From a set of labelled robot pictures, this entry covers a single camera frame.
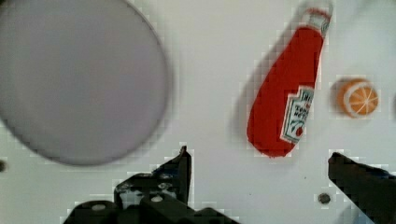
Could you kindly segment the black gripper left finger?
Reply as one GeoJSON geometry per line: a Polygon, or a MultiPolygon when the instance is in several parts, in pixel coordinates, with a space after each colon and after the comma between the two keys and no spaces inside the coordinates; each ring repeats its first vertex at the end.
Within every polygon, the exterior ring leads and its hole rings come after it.
{"type": "Polygon", "coordinates": [[[151,173],[139,173],[114,189],[114,203],[121,209],[137,206],[144,197],[165,194],[187,203],[191,186],[191,154],[182,146],[178,155],[151,173]]]}

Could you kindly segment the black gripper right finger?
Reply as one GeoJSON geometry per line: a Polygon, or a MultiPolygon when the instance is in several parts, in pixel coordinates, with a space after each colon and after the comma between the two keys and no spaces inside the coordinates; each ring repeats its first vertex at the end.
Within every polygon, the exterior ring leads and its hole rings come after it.
{"type": "Polygon", "coordinates": [[[334,152],[328,177],[374,224],[395,224],[396,178],[388,171],[334,152]]]}

